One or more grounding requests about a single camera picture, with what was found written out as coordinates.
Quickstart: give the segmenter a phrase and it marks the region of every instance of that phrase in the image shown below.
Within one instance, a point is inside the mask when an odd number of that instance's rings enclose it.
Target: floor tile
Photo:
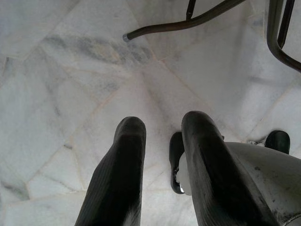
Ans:
[[[5,68],[6,61],[7,57],[0,54],[0,86],[3,83],[3,71]]]
[[[146,125],[143,186],[151,183],[168,166],[169,139],[173,130],[165,123],[143,80],[135,76],[113,99],[95,111],[71,138],[85,188],[99,161],[111,147],[117,125],[127,116],[139,117]]]
[[[79,0],[2,0],[0,53],[25,58]]]
[[[0,225],[7,204],[29,200],[25,182],[6,162],[0,162]]]
[[[245,23],[164,61],[220,119],[245,138],[297,72],[279,62]]]
[[[189,1],[173,0],[127,0],[140,27],[153,24],[171,23],[183,21],[186,18],[186,9]],[[197,1],[194,16],[201,15],[216,6],[219,0]],[[186,46],[202,40],[208,34],[216,32],[230,24],[247,18],[253,14],[253,8],[249,1],[243,2],[230,11],[220,15],[210,22],[194,28],[176,32],[164,32],[146,35],[156,57],[163,59],[174,54]]]
[[[296,1],[292,18],[289,25],[289,30],[287,32],[287,37],[285,41],[285,45],[283,47],[283,51],[288,54],[290,57],[296,59],[301,62],[301,3],[300,1]]]
[[[4,226],[74,225],[84,197],[85,192],[76,192],[9,205]]]
[[[197,226],[191,196],[174,193],[169,180],[167,169],[142,191],[141,225]]]
[[[153,60],[145,38],[123,41],[135,27],[125,1],[81,1],[41,46],[64,66],[128,78],[133,68]]]
[[[102,104],[126,81],[125,78],[67,68],[66,72]]]
[[[240,140],[226,128],[209,105],[195,96],[166,66],[161,62],[154,62],[139,71],[146,87],[156,101],[164,120],[174,130],[181,130],[184,115],[189,111],[203,111],[214,120],[225,141],[240,142]]]
[[[72,147],[63,146],[28,182],[31,198],[82,190],[79,168]]]
[[[269,0],[250,0],[250,2],[256,14],[264,12],[269,5]]]
[[[0,89],[0,151],[28,181],[96,103],[40,49],[12,67]]]
[[[281,97],[252,131],[248,137],[250,140],[257,140],[267,136],[275,129],[287,132],[291,138],[291,155],[298,155],[298,147],[301,145],[301,81],[296,84]]]

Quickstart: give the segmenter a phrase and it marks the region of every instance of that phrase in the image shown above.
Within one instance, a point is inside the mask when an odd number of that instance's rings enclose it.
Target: metal tube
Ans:
[[[280,48],[283,48],[286,40],[286,35],[288,31],[288,26],[290,25],[291,21],[291,16],[292,16],[292,11],[293,11],[293,5],[295,3],[295,0],[287,0],[283,17],[282,17],[282,22],[280,25],[280,30],[279,30],[279,35],[278,35],[278,44]]]
[[[228,11],[229,9],[235,7],[236,5],[242,3],[243,1],[245,0],[225,0],[220,4],[218,4],[217,6],[213,7],[212,9],[208,10],[207,12],[203,13],[202,15],[199,15],[191,20],[142,27],[128,34],[124,34],[123,40],[129,41],[141,35],[150,34],[150,33],[171,32],[171,31],[178,31],[178,30],[195,27],[209,20],[212,20],[213,18]]]
[[[301,63],[284,53],[278,45],[277,35],[280,24],[283,0],[269,1],[269,19],[267,30],[267,43],[272,54],[287,66],[301,72]]]
[[[194,6],[197,0],[189,0],[187,11],[186,11],[186,20],[190,20],[192,18]]]

